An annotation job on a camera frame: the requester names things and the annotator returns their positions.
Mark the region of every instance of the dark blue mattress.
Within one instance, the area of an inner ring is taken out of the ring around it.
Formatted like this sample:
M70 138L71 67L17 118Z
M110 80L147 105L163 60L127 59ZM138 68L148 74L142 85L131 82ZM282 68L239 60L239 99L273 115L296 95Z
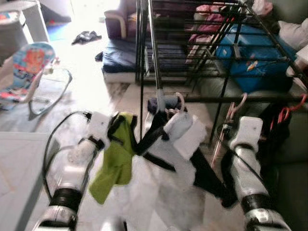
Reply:
M152 45L146 43L148 48L148 62L150 72L154 71L152 63ZM174 48L174 50L165 50L165 48ZM164 49L164 57L168 57L168 52L176 54L178 59L168 60L160 59L160 70L166 72L182 72L187 70L186 55L180 46L177 45L159 45L158 50ZM103 67L102 70L107 73L118 72L135 72L136 71L136 45L135 42L125 40L110 40L107 47L103 51Z

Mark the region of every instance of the green cloth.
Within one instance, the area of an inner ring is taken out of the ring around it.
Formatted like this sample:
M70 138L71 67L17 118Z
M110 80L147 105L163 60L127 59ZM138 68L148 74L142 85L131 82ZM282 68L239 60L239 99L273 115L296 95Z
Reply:
M114 185L128 184L131 179L132 157L135 154L132 148L134 139L131 123L134 115L130 113L120 113L117 119L122 116L121 123L113 137L121 140L123 145L118 141L111 140L110 147L104 151L103 166L96 173L95 180L90 185L90 193L94 199L103 204Z

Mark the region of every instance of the blue storage box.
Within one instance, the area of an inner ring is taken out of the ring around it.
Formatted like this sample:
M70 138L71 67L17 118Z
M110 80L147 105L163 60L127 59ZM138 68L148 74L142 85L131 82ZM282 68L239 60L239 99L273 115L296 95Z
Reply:
M234 25L231 32L237 31L237 25ZM265 33L261 29L251 26L242 25L241 33ZM216 50L216 56L221 58L230 58L233 48L224 46L233 44L235 39L234 34L227 34L221 41ZM279 37L276 37L278 42L287 51L287 53L295 60L296 51L284 43ZM238 40L239 45L273 45L267 35L240 35ZM240 54L245 58L282 58L277 48L262 48L262 47L245 47L239 46ZM235 82L240 86L243 92L251 93L257 90L275 90L287 92L292 86L292 78L286 76L288 63L277 63L273 61L223 61L224 67L230 68L230 75L242 76L262 76L262 77L238 77L234 78Z

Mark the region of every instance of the white pillow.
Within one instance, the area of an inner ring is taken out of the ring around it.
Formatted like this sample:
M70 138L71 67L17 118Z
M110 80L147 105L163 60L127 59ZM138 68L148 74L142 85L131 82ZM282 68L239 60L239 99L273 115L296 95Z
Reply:
M308 45L308 18L302 24L278 21L279 36L296 51Z

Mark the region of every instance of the tile floor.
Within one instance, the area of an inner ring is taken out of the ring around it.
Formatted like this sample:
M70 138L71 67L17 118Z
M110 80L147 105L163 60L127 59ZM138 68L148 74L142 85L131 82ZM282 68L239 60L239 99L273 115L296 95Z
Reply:
M61 58L61 65L73 74L73 82L64 97L46 115L33 121L27 120L27 105L18 105L11 111L0 111L0 131L50 132L68 113L75 110L99 112L131 111L140 113L139 86L128 84L105 84L101 63L94 57L106 44L103 39L86 45L70 45L70 41L54 41L52 45ZM186 87L165 87L166 93L190 92ZM144 90L143 119L146 116L146 100L155 96L155 87ZM199 116L206 126L212 123L206 107L199 103L187 105L191 113ZM63 143L77 141L80 128L72 120L59 135ZM100 167L103 155L94 163L90 177ZM43 213L48 200L42 190L31 215L26 231L30 231ZM237 205L233 210L224 210L219 201L197 188L183 188L174 177L140 157L133 161L133 178L128 186L116 187L104 205L97 204L87 192L79 212L78 231L99 231L107 216L120 215L131 230L166 230L176 226L187 231L243 230L243 213Z

